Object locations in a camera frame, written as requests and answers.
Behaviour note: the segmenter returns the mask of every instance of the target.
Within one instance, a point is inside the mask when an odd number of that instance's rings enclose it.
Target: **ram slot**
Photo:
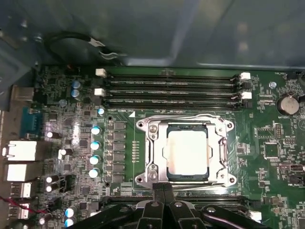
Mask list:
[[[150,109],[150,110],[236,110],[241,106],[240,103],[234,104],[167,104],[167,103],[148,103],[148,102],[109,102],[104,101],[102,105],[106,109]]]
[[[116,75],[108,78],[111,81],[210,81],[210,82],[232,82],[232,77],[223,76],[183,76],[183,75]]]

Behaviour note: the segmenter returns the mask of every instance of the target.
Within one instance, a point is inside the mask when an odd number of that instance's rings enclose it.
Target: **integrated circuit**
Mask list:
[[[123,181],[124,181],[124,175],[122,174],[113,175],[113,183],[122,183]]]
[[[114,173],[122,173],[122,172],[124,172],[124,169],[125,169],[124,164],[113,164]]]
[[[65,126],[71,126],[73,124],[73,119],[68,118],[63,123]]]
[[[124,150],[124,149],[125,149],[124,143],[118,143],[118,142],[113,143],[113,150],[120,151],[120,150]]]
[[[84,195],[88,195],[90,193],[90,187],[89,186],[81,187],[81,193]]]
[[[123,162],[123,161],[125,161],[125,154],[114,153],[113,154],[113,161],[114,162]]]
[[[64,171],[71,171],[71,165],[70,165],[70,164],[65,164],[65,165],[63,166],[63,170],[64,170]]]
[[[80,147],[87,148],[88,147],[88,141],[87,140],[80,140]]]
[[[125,130],[126,124],[124,122],[114,122],[114,130]]]

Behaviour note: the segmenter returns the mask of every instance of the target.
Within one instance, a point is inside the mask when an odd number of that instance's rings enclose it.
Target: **wire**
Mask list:
[[[2,199],[4,202],[10,203],[14,206],[17,206],[17,207],[21,208],[21,209],[28,210],[31,213],[35,213],[35,214],[48,213],[47,210],[33,210],[31,208],[23,206],[22,204],[19,204],[19,203],[15,202],[12,198],[3,198],[2,196],[0,196],[0,199]]]

